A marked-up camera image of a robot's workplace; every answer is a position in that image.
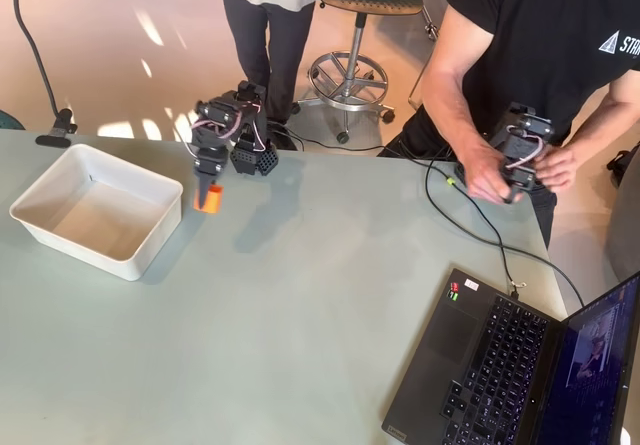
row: black cable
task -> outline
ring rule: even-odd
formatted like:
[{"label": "black cable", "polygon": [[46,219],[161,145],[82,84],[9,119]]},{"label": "black cable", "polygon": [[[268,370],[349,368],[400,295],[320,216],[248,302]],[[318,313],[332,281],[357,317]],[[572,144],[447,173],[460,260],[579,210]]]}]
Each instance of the black cable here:
[{"label": "black cable", "polygon": [[278,135],[282,135],[283,137],[287,137],[287,138],[294,138],[296,139],[298,142],[300,142],[300,146],[302,146],[302,151],[304,152],[304,141],[302,141],[302,139],[295,137],[293,135],[290,135],[288,133],[285,132],[281,132],[279,130],[271,130],[273,133],[277,133]]},{"label": "black cable", "polygon": [[[425,177],[425,192],[427,194],[427,199],[429,200],[429,203],[431,203],[431,205],[433,206],[433,208],[436,209],[436,211],[438,213],[440,213],[440,215],[442,215],[447,221],[449,221],[452,225],[454,225],[456,228],[458,228],[459,230],[461,230],[462,232],[464,232],[465,234],[467,234],[468,236],[474,238],[475,240],[484,243],[486,245],[491,245],[492,247],[497,247],[500,249],[501,254],[502,254],[502,263],[504,265],[504,269],[505,272],[507,274],[507,277],[509,278],[511,284],[514,286],[514,290],[515,290],[515,295],[517,298],[517,285],[515,283],[515,281],[513,280],[511,273],[509,271],[509,267],[507,264],[507,257],[506,257],[506,253],[505,251],[509,251],[512,253],[519,253],[521,255],[524,255],[528,258],[531,258],[533,260],[536,260],[540,263],[543,263],[545,265],[547,265],[548,267],[551,267],[553,270],[555,270],[556,272],[558,272],[562,278],[564,278],[566,280],[566,282],[569,284],[569,286],[572,288],[572,290],[574,291],[574,293],[576,294],[576,296],[578,297],[578,300],[580,301],[580,305],[582,305],[582,307],[584,308],[585,304],[584,304],[584,300],[582,299],[582,295],[580,295],[580,292],[578,291],[578,289],[576,288],[576,286],[573,284],[573,282],[571,281],[571,279],[567,276],[566,273],[564,273],[557,265],[555,265],[554,263],[550,262],[549,260],[546,260],[538,255],[536,255],[535,253],[531,253],[528,252],[526,250],[523,250],[521,248],[517,248],[517,247],[513,247],[511,245],[506,245],[502,239],[502,235],[500,235],[500,232],[498,231],[498,229],[491,223],[491,221],[487,218],[487,216],[484,214],[484,212],[482,211],[482,209],[480,208],[480,206],[476,203],[476,201],[471,198],[464,190],[462,190],[458,185],[456,185],[455,183],[455,178],[451,177],[448,173],[444,172],[443,170],[441,170],[440,168],[436,167],[434,165],[434,162],[436,160],[438,160],[439,156],[442,154],[442,152],[447,148],[447,146],[445,146],[440,152],[438,152],[438,154],[435,157],[429,157],[429,158],[423,158],[420,157],[419,159],[414,159],[411,158],[409,156],[403,155],[400,152],[396,152],[395,150],[385,147],[385,146],[379,146],[379,147],[371,147],[370,149],[362,149],[362,150],[352,150],[352,149],[348,149],[348,148],[344,148],[344,147],[332,147],[329,145],[325,145],[324,143],[318,142],[316,140],[307,140],[304,137],[301,137],[300,135],[297,135],[291,131],[289,131],[293,136],[295,136],[296,138],[298,138],[299,140],[305,140],[307,142],[311,142],[311,143],[316,143],[318,145],[320,145],[321,147],[324,148],[328,148],[328,149],[339,149],[339,150],[346,150],[346,151],[369,151],[369,150],[378,150],[380,148],[383,148],[385,150],[387,150],[388,152],[393,153],[394,155],[397,155],[400,158],[403,158],[405,160],[408,160],[412,163],[415,163],[416,165],[419,165],[420,167],[426,168],[427,169],[427,174]],[[418,160],[430,160],[430,163],[423,163],[420,162]],[[476,235],[475,233],[471,232],[470,230],[466,229],[464,226],[460,225],[458,222],[456,222],[453,218],[451,218],[444,210],[442,210],[438,204],[436,204],[436,202],[433,200],[433,197],[431,197],[431,194],[429,192],[429,175],[431,170],[435,170],[436,172],[438,172],[440,175],[442,175],[444,177],[445,180],[447,180],[447,182],[450,183],[450,185],[455,188],[459,193],[461,193],[467,200],[469,200],[473,206],[475,207],[475,209],[478,211],[478,213],[480,214],[480,216],[483,218],[483,220],[491,227],[491,229],[495,232],[496,236],[498,237],[498,241],[494,242],[492,240],[488,240],[484,237],[481,237],[479,235]]]},{"label": "black cable", "polygon": [[295,137],[298,140],[304,140],[305,142],[315,143],[316,145],[320,145],[321,147],[327,148],[329,150],[344,150],[346,152],[372,152],[373,150],[382,150],[384,148],[387,148],[384,145],[378,145],[376,147],[369,147],[369,148],[336,147],[336,146],[332,146],[332,145],[325,145],[324,143],[318,142],[317,140],[311,140],[310,138],[301,137],[300,135],[298,135],[294,131],[292,131],[290,129],[287,129],[287,130],[289,131],[289,133],[291,134],[292,137]]},{"label": "black cable", "polygon": [[47,77],[47,72],[44,69],[42,58],[40,58],[40,52],[38,52],[36,42],[33,40],[33,37],[29,33],[27,26],[24,24],[24,20],[22,20],[22,14],[20,13],[20,0],[13,0],[13,10],[16,14],[18,25],[22,29],[22,33],[24,33],[25,37],[27,37],[27,41],[29,42],[29,45],[31,45],[31,50],[33,51],[33,55],[35,56],[36,62],[38,63],[40,75],[42,76],[44,86],[47,89],[47,94],[49,95],[49,102],[51,102],[51,109],[53,110],[53,114],[56,116],[56,118],[60,118],[60,113],[58,112],[58,107],[56,105],[56,99],[53,96],[53,90],[51,89],[51,83],[49,83],[49,78]]}]

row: white floor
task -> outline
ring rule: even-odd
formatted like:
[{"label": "white floor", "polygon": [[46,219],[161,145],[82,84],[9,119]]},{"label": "white floor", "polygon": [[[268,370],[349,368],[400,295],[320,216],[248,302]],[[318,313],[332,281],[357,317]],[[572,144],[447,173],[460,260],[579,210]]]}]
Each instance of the white floor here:
[{"label": "white floor", "polygon": [[[444,0],[427,0],[427,4],[434,19],[441,20]],[[233,89],[243,78],[221,0],[22,0],[22,10],[58,105],[73,109],[80,133],[174,139],[173,124],[184,130],[184,114],[197,100]],[[353,25],[349,12],[316,9],[300,70],[299,97],[309,93],[308,67],[328,51],[348,49]],[[349,146],[386,143],[412,114],[409,91],[432,49],[423,27],[420,16],[368,21],[362,53],[376,59],[389,74],[387,103],[397,107],[397,119],[377,126],[371,117],[358,117]],[[0,109],[30,130],[48,130],[53,120],[47,97],[15,23],[11,0],[0,0],[0,51]],[[602,94],[592,97],[576,123],[597,106]],[[295,117],[292,126],[309,138],[335,145],[339,118],[330,110],[309,110]],[[618,150],[638,140],[636,127],[587,163],[577,186],[560,197],[550,253],[585,300],[616,283],[603,256],[616,196],[605,165]],[[576,298],[568,286],[561,286],[567,309],[575,311]],[[636,392],[632,398],[636,409],[640,409],[639,395]],[[632,436],[640,437],[637,427]]]}]

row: t-shirt logo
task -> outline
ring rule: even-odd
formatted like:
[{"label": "t-shirt logo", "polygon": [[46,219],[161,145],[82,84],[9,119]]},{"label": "t-shirt logo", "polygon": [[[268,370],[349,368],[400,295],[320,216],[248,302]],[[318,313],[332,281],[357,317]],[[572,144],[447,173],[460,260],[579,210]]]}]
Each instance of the t-shirt logo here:
[{"label": "t-shirt logo", "polygon": [[604,42],[600,47],[601,52],[610,53],[611,55],[615,55],[616,47],[618,46],[618,36],[620,35],[620,30],[611,35],[609,40]]},{"label": "t-shirt logo", "polygon": [[[601,52],[610,53],[611,55],[615,55],[616,51],[618,51],[618,38],[620,37],[620,30],[611,35],[609,39],[602,44],[600,47]],[[629,55],[633,55],[634,58],[640,55],[640,40],[633,37],[626,37],[619,50],[624,53],[628,53]]]}]

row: hand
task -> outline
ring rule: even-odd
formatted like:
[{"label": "hand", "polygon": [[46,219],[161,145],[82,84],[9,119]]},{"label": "hand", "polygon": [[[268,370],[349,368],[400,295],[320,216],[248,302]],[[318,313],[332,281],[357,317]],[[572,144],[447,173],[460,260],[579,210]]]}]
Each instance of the hand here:
[{"label": "hand", "polygon": [[463,161],[469,196],[502,204],[511,195],[511,187],[502,178],[500,168],[504,155],[483,143],[468,150]]},{"label": "hand", "polygon": [[535,160],[536,178],[553,193],[571,188],[580,163],[571,146],[548,146]]}]

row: white bin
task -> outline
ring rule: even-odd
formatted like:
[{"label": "white bin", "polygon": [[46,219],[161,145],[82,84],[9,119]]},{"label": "white bin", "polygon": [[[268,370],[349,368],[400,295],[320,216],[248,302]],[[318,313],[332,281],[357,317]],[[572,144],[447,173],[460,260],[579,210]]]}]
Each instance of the white bin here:
[{"label": "white bin", "polygon": [[10,213],[40,243],[134,281],[180,223],[182,191],[175,180],[74,145]]}]

